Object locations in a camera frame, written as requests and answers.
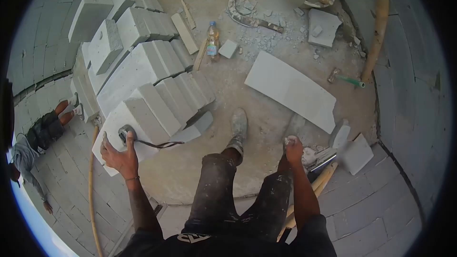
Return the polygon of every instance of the wristband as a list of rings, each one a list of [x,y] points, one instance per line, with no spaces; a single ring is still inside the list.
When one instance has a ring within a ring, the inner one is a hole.
[[[136,176],[134,178],[125,179],[125,181],[132,181],[132,180],[139,180],[139,179],[140,179],[140,176]]]

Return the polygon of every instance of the hand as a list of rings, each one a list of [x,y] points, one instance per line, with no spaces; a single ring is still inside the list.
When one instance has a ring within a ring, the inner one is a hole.
[[[300,139],[296,136],[288,136],[285,138],[286,144],[286,157],[290,166],[302,166],[303,145]]]
[[[51,205],[48,203],[47,200],[43,202],[43,206],[47,212],[49,212],[50,214],[53,214],[53,208],[51,207]]]
[[[103,142],[100,145],[101,157],[106,165],[115,168],[124,179],[138,176],[138,157],[134,148],[134,134],[127,133],[127,151],[119,152],[108,141],[106,132],[103,133]]]

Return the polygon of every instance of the plastic bottle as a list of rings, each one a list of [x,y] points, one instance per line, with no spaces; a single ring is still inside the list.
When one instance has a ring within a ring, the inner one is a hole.
[[[209,23],[206,54],[211,57],[212,61],[219,60],[219,29],[216,28],[216,21]]]

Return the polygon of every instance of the hammer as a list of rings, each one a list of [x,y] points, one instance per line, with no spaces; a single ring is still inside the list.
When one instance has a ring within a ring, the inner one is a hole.
[[[361,87],[362,89],[365,87],[365,83],[358,81],[356,79],[353,79],[351,77],[346,77],[340,75],[341,70],[339,68],[334,68],[334,70],[330,73],[330,76],[327,78],[327,81],[329,83],[333,83],[335,79],[339,79],[348,83],[352,83],[355,86]]]

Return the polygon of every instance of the black t-shirt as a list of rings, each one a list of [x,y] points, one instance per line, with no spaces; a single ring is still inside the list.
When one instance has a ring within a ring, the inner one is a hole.
[[[311,217],[290,245],[233,235],[208,236],[192,233],[181,233],[163,240],[157,238],[157,235],[152,232],[138,230],[132,235],[129,244],[119,256],[336,257],[325,224],[326,220],[323,215]]]

